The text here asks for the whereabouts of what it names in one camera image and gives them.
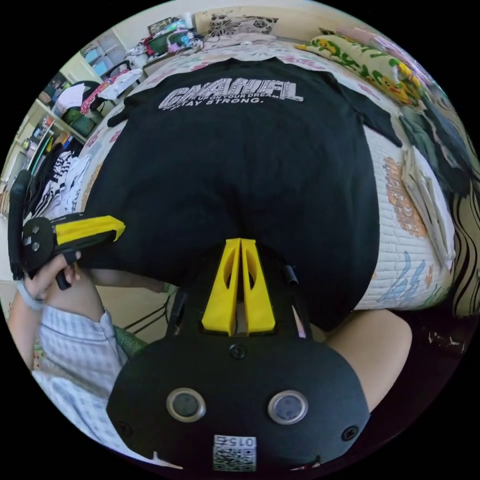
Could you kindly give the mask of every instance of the skin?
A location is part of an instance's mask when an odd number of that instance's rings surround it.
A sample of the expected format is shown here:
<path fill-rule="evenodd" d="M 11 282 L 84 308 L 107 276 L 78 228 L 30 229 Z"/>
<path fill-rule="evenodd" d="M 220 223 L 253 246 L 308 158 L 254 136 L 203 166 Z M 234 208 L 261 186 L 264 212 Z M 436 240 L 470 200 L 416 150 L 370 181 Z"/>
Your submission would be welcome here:
<path fill-rule="evenodd" d="M 55 282 L 62 270 L 72 285 L 65 291 L 60 290 Z M 67 265 L 63 255 L 59 255 L 33 279 L 25 279 L 25 288 L 32 297 L 44 300 L 47 305 L 99 322 L 104 308 L 93 280 L 88 272 Z M 33 369 L 34 345 L 41 322 L 42 311 L 31 310 L 17 293 L 7 325 L 30 370 Z M 354 312 L 326 339 L 326 344 L 345 358 L 355 371 L 370 412 L 397 380 L 411 343 L 409 325 L 388 310 Z"/>

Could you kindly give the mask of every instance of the qr code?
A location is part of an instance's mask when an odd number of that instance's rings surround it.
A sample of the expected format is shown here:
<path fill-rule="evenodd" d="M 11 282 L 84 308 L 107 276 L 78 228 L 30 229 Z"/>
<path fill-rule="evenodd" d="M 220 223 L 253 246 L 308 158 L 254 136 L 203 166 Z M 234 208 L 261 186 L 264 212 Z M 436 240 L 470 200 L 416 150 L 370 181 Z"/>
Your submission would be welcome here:
<path fill-rule="evenodd" d="M 255 472 L 257 445 L 253 437 L 216 435 L 213 469 L 221 472 Z"/>

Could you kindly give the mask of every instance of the yellow clip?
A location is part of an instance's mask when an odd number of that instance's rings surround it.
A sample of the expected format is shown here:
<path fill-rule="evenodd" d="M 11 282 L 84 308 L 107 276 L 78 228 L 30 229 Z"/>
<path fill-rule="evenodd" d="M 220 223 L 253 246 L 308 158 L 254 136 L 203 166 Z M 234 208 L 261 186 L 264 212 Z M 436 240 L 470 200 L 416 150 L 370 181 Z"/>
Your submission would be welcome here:
<path fill-rule="evenodd" d="M 116 242 L 124 230 L 125 224 L 110 215 L 69 221 L 55 227 L 58 245 L 111 231 L 115 231 L 113 241 Z"/>
<path fill-rule="evenodd" d="M 271 332 L 275 317 L 255 240 L 241 239 L 241 258 L 247 332 Z"/>
<path fill-rule="evenodd" d="M 202 319 L 203 327 L 211 332 L 234 335 L 240 257 L 243 273 L 243 293 L 247 334 L 271 332 L 275 328 L 267 283 L 264 278 L 255 240 L 235 238 L 226 241 L 210 298 Z"/>
<path fill-rule="evenodd" d="M 240 238 L 227 240 L 210 298 L 201 321 L 206 330 L 235 332 L 239 289 Z"/>

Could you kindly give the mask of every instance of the checkered sleeve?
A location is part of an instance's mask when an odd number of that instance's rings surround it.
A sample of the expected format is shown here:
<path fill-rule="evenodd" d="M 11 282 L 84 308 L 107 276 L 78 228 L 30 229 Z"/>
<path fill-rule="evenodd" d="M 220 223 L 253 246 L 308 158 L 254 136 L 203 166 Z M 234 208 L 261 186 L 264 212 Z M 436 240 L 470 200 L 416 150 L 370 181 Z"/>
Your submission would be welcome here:
<path fill-rule="evenodd" d="M 91 439 L 120 454 L 161 466 L 122 441 L 107 415 L 110 392 L 127 356 L 117 344 L 110 314 L 100 322 L 44 307 L 39 330 L 44 351 L 33 377 L 60 412 Z"/>

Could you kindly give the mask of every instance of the person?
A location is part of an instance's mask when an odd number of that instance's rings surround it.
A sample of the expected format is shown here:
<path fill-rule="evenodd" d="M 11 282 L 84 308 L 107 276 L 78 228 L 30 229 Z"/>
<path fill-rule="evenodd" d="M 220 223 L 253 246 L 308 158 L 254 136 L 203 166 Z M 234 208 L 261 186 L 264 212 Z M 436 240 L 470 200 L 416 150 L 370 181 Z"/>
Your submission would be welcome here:
<path fill-rule="evenodd" d="M 60 290 L 55 281 L 61 271 L 71 284 L 67 290 Z M 131 458 L 181 468 L 128 449 L 107 415 L 109 395 L 127 355 L 88 271 L 67 265 L 63 255 L 55 257 L 34 278 L 19 284 L 7 324 L 34 379 L 81 432 Z M 34 369 L 37 338 L 44 357 Z M 355 371 L 370 412 L 396 381 L 411 341 L 408 324 L 387 310 L 354 313 L 326 339 Z"/>

